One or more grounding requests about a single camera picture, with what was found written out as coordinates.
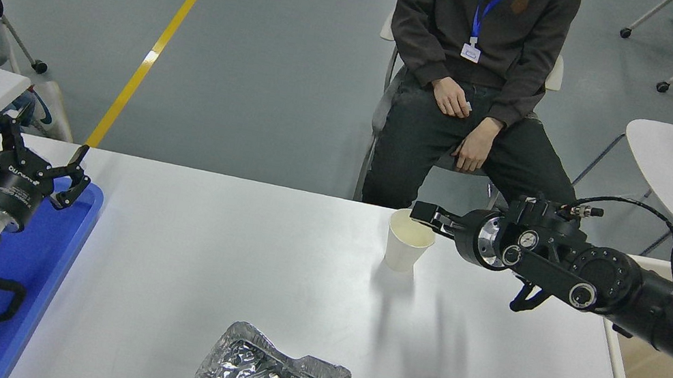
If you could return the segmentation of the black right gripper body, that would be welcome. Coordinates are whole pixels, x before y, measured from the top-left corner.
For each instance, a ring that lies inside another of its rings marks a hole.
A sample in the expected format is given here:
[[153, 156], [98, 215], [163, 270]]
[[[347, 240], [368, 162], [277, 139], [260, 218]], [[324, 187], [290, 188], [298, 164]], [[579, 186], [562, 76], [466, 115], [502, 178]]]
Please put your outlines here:
[[491, 269], [488, 258], [493, 258], [494, 221], [500, 214], [494, 211], [473, 210], [460, 218], [455, 229], [454, 244], [459, 255], [467, 262]]

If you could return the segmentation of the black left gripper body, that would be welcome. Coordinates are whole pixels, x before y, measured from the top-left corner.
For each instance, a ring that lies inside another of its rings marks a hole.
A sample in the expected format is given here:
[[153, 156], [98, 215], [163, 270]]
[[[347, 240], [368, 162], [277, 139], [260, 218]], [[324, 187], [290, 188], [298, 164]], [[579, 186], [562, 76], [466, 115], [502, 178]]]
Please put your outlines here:
[[53, 191], [53, 180], [43, 172], [49, 164], [0, 154], [0, 223], [25, 229], [40, 203]]

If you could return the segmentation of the person's left hand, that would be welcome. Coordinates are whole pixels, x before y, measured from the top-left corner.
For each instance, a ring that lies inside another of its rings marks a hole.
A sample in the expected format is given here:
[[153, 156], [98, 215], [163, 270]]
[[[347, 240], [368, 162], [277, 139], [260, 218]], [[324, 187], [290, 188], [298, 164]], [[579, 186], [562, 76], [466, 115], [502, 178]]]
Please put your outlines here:
[[487, 162], [494, 140], [505, 127], [500, 120], [485, 117], [471, 130], [454, 151], [454, 170], [462, 173], [475, 173]]

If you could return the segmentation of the person's right hand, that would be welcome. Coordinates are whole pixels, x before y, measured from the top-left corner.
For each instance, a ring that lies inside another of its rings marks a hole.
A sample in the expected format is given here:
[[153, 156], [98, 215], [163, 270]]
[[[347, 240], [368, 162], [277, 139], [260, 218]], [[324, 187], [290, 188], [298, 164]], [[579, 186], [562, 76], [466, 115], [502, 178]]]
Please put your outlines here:
[[461, 85], [450, 76], [432, 80], [433, 95], [437, 108], [448, 117], [469, 118], [471, 108]]

